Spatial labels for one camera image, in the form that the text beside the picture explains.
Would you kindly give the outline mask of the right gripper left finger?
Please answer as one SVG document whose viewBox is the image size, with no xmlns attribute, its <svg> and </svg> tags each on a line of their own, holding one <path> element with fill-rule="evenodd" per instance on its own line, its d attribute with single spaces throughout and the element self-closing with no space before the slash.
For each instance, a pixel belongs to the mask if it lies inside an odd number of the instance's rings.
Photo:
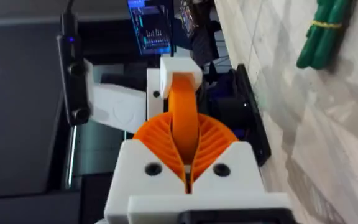
<svg viewBox="0 0 358 224">
<path fill-rule="evenodd" d="M 104 208 L 107 223 L 177 223 L 188 187 L 171 125 L 172 114 L 162 113 L 122 143 Z"/>
</svg>

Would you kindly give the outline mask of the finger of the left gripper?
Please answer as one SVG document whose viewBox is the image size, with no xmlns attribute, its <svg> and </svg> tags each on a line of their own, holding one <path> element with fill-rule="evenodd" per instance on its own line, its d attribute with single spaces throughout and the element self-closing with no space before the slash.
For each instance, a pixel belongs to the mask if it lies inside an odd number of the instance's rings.
<svg viewBox="0 0 358 224">
<path fill-rule="evenodd" d="M 164 112 L 164 100 L 171 87 L 171 75 L 165 69 L 147 69 L 147 119 Z"/>
<path fill-rule="evenodd" d="M 168 100 L 172 114 L 172 136 L 185 164 L 191 164 L 198 147 L 198 109 L 196 91 L 203 72 L 189 57 L 160 59 L 160 93 Z"/>
</svg>

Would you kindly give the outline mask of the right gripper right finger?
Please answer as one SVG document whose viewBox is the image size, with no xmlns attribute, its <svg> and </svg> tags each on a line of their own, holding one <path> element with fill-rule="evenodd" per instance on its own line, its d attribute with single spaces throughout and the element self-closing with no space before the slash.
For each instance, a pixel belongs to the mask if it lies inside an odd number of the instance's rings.
<svg viewBox="0 0 358 224">
<path fill-rule="evenodd" d="M 190 187 L 191 193 L 204 193 L 197 180 L 212 167 L 212 174 L 225 178 L 231 175 L 231 168 L 222 162 L 214 164 L 232 143 L 239 142 L 234 133 L 220 121 L 198 114 L 199 139 L 193 162 L 191 163 Z"/>
</svg>

